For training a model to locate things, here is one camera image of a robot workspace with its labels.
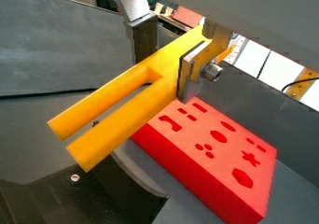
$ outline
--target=red foam block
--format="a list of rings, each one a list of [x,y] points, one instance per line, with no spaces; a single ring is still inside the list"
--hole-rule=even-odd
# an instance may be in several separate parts
[[[225,223],[261,220],[276,150],[216,109],[174,101],[132,139]]]

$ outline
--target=bolt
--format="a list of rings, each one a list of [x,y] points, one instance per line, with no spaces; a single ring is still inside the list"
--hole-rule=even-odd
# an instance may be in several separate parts
[[[71,176],[70,176],[70,180],[71,180],[73,182],[77,182],[77,181],[79,180],[79,176],[78,176],[78,175],[71,175]]]

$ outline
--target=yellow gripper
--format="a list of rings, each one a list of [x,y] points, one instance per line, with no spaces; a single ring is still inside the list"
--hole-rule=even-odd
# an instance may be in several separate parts
[[[152,82],[152,85],[66,146],[73,159],[86,172],[176,99],[178,57],[202,40],[209,41],[201,36],[198,26],[47,122],[58,138],[65,140],[137,87],[146,81]],[[213,49],[208,50],[212,54],[210,60],[216,53],[222,52],[217,46],[213,46]]]

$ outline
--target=cable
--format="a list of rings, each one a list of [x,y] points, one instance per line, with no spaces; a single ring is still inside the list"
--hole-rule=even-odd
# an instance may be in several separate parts
[[[261,68],[260,68],[260,70],[258,70],[258,72],[257,72],[256,78],[258,78],[260,75],[261,75],[261,72],[262,72],[262,69],[264,69],[264,65],[265,65],[265,63],[266,63],[266,60],[268,60],[268,58],[269,58],[270,53],[272,53],[272,51],[269,51],[269,53],[268,53],[268,55],[266,55],[266,57],[265,57],[265,59],[264,59],[264,62],[262,62]]]
[[[145,82],[141,85],[142,86],[149,86],[149,85],[152,85],[152,83]],[[66,90],[66,91],[51,91],[51,92],[42,92],[42,93],[7,94],[7,95],[0,95],[0,100],[15,99],[15,98],[29,98],[29,97],[55,95],[55,94],[63,94],[63,93],[89,92],[89,91],[97,90],[98,88],[99,87],[86,88],[86,89],[77,89],[77,90]]]
[[[305,81],[312,81],[312,80],[316,80],[316,79],[319,79],[319,77],[305,78],[305,79],[296,80],[296,81],[293,81],[292,83],[289,83],[286,86],[284,86],[284,88],[281,89],[281,92],[284,91],[284,89],[285,89],[288,86],[294,85],[294,84],[301,83],[301,82],[305,82]]]

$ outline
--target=gray panel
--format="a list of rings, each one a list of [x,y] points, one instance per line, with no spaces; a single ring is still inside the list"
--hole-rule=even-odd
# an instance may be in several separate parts
[[[319,71],[319,0],[170,0]]]
[[[0,95],[99,87],[132,65],[118,14],[70,0],[0,4]]]
[[[221,67],[198,98],[274,146],[277,159],[319,187],[319,113],[234,67]]]

